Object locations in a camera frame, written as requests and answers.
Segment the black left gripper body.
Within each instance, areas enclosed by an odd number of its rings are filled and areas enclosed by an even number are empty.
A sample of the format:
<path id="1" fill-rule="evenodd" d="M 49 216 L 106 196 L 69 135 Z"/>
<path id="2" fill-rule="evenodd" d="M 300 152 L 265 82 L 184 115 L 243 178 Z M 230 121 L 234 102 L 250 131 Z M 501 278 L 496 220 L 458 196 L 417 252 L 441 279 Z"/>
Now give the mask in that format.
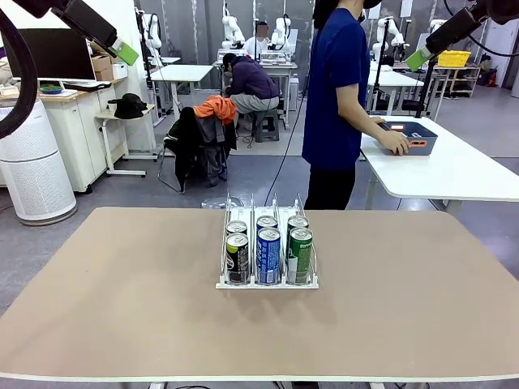
<path id="1" fill-rule="evenodd" d="M 68 27 L 83 36 L 96 36 L 102 31 L 100 16 L 84 0 L 57 0 L 51 11 Z"/>

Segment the blue bin orange handles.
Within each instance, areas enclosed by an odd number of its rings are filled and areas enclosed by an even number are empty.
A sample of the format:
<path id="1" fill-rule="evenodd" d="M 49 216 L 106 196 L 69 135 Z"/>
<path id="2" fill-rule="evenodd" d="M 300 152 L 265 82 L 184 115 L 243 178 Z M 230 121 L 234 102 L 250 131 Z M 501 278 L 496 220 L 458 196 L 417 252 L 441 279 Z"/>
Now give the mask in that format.
<path id="1" fill-rule="evenodd" d="M 438 138 L 437 134 L 417 122 L 385 122 L 384 130 L 401 132 L 410 141 L 408 156 L 429 156 Z"/>

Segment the white can dispenser rack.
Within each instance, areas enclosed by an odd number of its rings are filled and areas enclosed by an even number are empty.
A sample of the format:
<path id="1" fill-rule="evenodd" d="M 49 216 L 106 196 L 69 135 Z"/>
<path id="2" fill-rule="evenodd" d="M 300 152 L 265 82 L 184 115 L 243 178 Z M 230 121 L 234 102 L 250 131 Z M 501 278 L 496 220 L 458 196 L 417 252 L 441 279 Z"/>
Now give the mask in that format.
<path id="1" fill-rule="evenodd" d="M 300 201 L 292 207 L 225 201 L 218 289 L 317 289 L 314 235 Z"/>

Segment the person's right hand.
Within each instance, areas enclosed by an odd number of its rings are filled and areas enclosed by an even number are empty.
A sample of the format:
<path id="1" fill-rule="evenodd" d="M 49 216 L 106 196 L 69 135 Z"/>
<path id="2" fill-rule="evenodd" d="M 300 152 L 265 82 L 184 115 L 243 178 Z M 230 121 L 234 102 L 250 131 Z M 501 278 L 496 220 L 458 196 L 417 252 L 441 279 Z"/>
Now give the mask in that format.
<path id="1" fill-rule="evenodd" d="M 379 142 L 394 155 L 404 156 L 409 152 L 410 141 L 398 131 L 383 130 L 379 137 Z"/>

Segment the black stand pole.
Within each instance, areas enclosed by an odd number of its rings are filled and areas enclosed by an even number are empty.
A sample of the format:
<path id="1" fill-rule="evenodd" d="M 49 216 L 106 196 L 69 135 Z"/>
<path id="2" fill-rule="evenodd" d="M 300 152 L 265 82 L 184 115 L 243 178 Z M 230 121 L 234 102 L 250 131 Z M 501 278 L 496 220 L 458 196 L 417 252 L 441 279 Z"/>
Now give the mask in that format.
<path id="1" fill-rule="evenodd" d="M 409 95 L 401 102 L 404 113 L 416 118 L 433 118 L 436 115 L 443 85 L 443 76 L 437 70 L 437 63 L 436 58 L 429 61 L 422 80 L 423 85 L 421 87 L 415 85 L 408 90 Z"/>
<path id="2" fill-rule="evenodd" d="M 379 96 L 379 90 L 380 90 L 380 74 L 382 73 L 382 60 L 384 55 L 380 55 L 379 58 L 375 59 L 375 80 L 371 83 L 371 89 L 369 92 L 369 97 L 367 100 L 367 109 L 371 113 L 375 111 L 377 102 L 378 102 L 378 96 Z"/>

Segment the yellow plastic crate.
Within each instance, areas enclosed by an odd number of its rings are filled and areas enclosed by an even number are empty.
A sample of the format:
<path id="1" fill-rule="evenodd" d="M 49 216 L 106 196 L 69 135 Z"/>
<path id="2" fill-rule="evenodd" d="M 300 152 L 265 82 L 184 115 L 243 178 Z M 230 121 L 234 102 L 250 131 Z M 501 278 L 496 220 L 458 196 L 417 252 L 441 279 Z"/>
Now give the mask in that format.
<path id="1" fill-rule="evenodd" d="M 445 50 L 438 56 L 437 65 L 447 68 L 465 67 L 470 56 L 470 51 Z"/>

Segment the black computer monitor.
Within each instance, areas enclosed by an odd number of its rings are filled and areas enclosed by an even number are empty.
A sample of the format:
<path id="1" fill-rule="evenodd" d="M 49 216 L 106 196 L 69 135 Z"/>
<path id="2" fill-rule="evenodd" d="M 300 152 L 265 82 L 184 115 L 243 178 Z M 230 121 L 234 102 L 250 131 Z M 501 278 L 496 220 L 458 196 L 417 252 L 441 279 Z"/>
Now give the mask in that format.
<path id="1" fill-rule="evenodd" d="M 88 42 L 69 28 L 25 28 L 19 33 L 36 66 L 38 79 L 95 81 Z"/>

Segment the person in blue shirt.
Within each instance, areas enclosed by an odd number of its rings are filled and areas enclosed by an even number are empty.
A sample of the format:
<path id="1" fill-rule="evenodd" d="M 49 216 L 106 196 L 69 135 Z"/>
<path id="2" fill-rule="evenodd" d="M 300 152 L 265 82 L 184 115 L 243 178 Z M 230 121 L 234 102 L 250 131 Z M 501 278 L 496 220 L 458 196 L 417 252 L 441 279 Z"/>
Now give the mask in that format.
<path id="1" fill-rule="evenodd" d="M 338 113 L 365 110 L 370 55 L 362 28 L 365 9 L 381 0 L 317 0 L 313 20 L 302 158 L 310 165 L 307 210 L 345 210 L 353 192 L 363 133 Z"/>

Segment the small white side table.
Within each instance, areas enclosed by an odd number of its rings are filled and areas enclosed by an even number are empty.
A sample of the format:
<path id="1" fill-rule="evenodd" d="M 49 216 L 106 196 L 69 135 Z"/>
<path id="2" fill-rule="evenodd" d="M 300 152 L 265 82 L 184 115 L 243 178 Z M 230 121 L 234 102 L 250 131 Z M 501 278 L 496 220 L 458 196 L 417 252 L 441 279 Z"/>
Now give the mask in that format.
<path id="1" fill-rule="evenodd" d="M 107 170 L 105 171 L 107 176 L 136 176 L 146 178 L 146 170 L 128 170 L 128 169 L 116 169 L 114 167 L 114 159 L 112 158 L 112 152 L 109 144 L 107 126 L 110 121 L 121 121 L 121 118 L 115 116 L 115 112 L 109 109 L 100 111 L 96 116 L 96 120 L 101 120 L 100 132 L 102 133 L 104 146 L 105 146 L 105 159 L 107 163 Z M 127 146 L 126 133 L 122 135 L 123 155 L 124 160 L 152 160 L 157 162 L 159 155 L 155 151 L 155 147 L 148 154 L 130 154 Z"/>

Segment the black jacket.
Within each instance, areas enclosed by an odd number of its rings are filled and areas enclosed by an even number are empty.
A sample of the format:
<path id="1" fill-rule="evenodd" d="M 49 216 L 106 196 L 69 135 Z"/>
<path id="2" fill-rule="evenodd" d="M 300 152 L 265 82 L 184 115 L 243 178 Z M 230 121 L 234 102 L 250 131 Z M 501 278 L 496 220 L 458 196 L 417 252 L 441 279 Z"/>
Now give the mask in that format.
<path id="1" fill-rule="evenodd" d="M 230 152 L 237 148 L 237 136 L 233 122 L 228 125 L 223 124 L 223 126 L 225 128 L 225 148 L 228 159 Z M 166 136 L 178 139 L 201 140 L 203 142 L 197 117 L 192 107 L 182 109 L 179 119 L 170 127 Z"/>

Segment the large white table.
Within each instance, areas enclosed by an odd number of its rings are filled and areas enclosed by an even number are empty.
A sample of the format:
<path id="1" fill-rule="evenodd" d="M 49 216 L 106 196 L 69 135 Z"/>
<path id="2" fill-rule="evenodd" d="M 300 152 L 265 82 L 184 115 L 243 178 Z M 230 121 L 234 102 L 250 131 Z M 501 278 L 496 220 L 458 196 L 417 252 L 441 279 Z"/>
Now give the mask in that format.
<path id="1" fill-rule="evenodd" d="M 468 201 L 519 203 L 519 176 L 429 118 L 386 116 L 389 122 L 417 122 L 438 135 L 429 156 L 393 156 L 373 138 L 362 137 L 371 168 L 365 208 L 373 208 L 375 184 L 398 199 L 425 199 L 455 216 Z"/>

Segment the black metal chair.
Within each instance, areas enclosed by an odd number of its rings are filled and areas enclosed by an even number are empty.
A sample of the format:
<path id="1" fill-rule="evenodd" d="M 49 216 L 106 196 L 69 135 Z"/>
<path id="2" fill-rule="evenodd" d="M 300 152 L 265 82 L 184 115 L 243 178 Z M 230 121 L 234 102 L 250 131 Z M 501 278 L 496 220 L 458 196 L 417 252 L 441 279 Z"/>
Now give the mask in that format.
<path id="1" fill-rule="evenodd" d="M 165 171 L 165 159 L 167 158 L 167 153 L 169 153 L 174 160 L 173 172 L 170 174 L 172 178 L 170 180 Z M 189 182 L 190 177 L 193 177 L 196 181 L 204 182 L 206 187 L 212 188 L 208 186 L 207 170 L 204 166 L 204 148 L 201 140 L 178 139 L 175 137 L 165 136 L 163 139 L 163 150 L 159 154 L 158 161 L 158 180 L 178 194 L 184 195 L 186 193 L 187 183 Z"/>

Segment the grey garment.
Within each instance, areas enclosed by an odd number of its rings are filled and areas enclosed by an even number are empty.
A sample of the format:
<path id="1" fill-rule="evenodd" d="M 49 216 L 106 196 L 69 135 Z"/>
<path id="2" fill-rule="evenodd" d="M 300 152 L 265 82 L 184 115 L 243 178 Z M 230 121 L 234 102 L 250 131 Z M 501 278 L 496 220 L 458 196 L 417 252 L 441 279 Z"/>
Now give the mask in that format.
<path id="1" fill-rule="evenodd" d="M 217 186 L 226 180 L 225 128 L 216 116 L 197 118 L 203 138 L 204 166 L 207 170 L 208 186 Z"/>

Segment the person in white shirt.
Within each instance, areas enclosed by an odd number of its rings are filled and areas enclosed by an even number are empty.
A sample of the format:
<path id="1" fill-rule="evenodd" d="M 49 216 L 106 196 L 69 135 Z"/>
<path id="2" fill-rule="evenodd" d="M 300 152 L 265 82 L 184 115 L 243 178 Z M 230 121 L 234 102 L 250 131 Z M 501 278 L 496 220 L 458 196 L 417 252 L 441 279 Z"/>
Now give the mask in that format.
<path id="1" fill-rule="evenodd" d="M 269 27 L 265 21 L 256 23 L 255 35 L 247 39 L 243 46 L 249 56 L 258 58 L 268 48 L 268 33 Z"/>

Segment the grey plastic stool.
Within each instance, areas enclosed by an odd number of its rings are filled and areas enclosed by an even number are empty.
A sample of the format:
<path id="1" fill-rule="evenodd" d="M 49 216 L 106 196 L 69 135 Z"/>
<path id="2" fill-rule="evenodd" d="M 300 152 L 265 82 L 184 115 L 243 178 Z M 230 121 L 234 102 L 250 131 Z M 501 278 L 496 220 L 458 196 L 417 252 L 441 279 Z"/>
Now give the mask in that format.
<path id="1" fill-rule="evenodd" d="M 257 143 L 262 143 L 265 139 L 272 141 L 280 140 L 279 117 L 277 109 L 268 111 L 253 112 L 252 117 L 252 138 Z"/>

